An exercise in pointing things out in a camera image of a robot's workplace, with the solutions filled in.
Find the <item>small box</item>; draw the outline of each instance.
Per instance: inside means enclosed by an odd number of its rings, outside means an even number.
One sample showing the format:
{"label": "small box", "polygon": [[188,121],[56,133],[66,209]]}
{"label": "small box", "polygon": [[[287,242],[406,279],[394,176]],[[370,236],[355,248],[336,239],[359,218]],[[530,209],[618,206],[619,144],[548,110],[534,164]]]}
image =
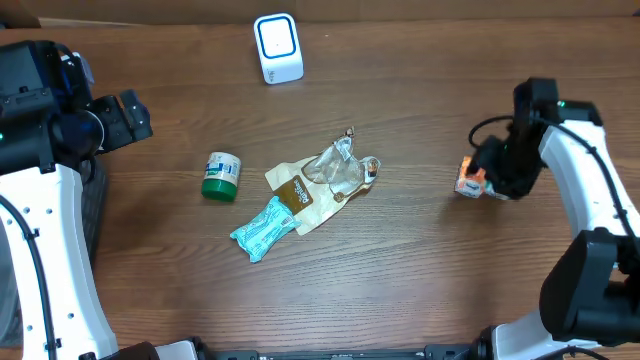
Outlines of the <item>small box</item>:
{"label": "small box", "polygon": [[279,84],[304,74],[296,23],[289,14],[258,18],[253,24],[264,81]]}

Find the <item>blue snack wrapper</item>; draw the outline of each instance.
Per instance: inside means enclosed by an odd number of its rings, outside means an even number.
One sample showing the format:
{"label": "blue snack wrapper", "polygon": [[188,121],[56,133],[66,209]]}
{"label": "blue snack wrapper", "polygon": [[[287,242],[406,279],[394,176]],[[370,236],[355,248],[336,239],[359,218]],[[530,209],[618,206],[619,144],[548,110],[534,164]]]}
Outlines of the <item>blue snack wrapper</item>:
{"label": "blue snack wrapper", "polygon": [[276,241],[300,224],[302,223],[296,221],[291,210],[274,196],[258,216],[232,232],[231,238],[249,253],[249,261],[256,263],[262,260]]}

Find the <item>gray bin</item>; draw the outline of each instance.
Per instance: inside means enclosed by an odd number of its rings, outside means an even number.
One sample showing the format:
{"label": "gray bin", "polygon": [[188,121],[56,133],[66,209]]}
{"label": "gray bin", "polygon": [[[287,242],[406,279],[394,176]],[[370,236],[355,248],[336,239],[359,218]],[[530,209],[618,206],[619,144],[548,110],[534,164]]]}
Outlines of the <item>gray bin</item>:
{"label": "gray bin", "polygon": [[[83,181],[88,174],[89,164],[85,162],[82,164]],[[106,192],[107,174],[96,160],[95,177],[82,192],[82,227],[92,264],[98,246]],[[6,236],[4,231],[0,231],[0,347],[17,347],[22,345],[22,314]]]}

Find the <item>brown label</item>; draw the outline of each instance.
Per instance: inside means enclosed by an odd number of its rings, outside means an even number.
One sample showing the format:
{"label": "brown label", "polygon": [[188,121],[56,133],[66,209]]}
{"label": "brown label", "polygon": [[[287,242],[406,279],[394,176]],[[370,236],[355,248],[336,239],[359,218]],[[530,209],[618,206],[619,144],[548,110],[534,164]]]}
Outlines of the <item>brown label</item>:
{"label": "brown label", "polygon": [[304,185],[304,181],[300,178],[300,175],[294,176],[273,193],[280,197],[280,202],[285,204],[293,215],[313,204],[313,198]]}

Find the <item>wooden table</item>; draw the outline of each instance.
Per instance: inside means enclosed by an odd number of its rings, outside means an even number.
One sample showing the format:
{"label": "wooden table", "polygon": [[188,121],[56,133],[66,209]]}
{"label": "wooden table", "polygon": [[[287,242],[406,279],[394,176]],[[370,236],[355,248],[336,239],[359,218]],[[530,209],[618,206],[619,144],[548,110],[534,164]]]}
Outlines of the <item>wooden table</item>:
{"label": "wooden table", "polygon": [[[300,24],[305,77],[266,86],[249,25],[1,31],[92,66],[95,95],[134,88],[155,135],[103,156],[111,186],[95,266],[121,346],[201,336],[214,349],[466,342],[534,309],[571,242],[549,171],[518,202],[452,192],[467,133],[512,111],[529,76],[594,101],[640,203],[640,22],[514,19]],[[252,265],[229,233],[272,196],[263,174],[356,128],[383,167],[366,196]],[[483,131],[504,134],[500,126]],[[240,157],[233,204],[200,195],[212,151]],[[615,359],[640,347],[603,350]],[[20,351],[0,352],[17,359]]]}

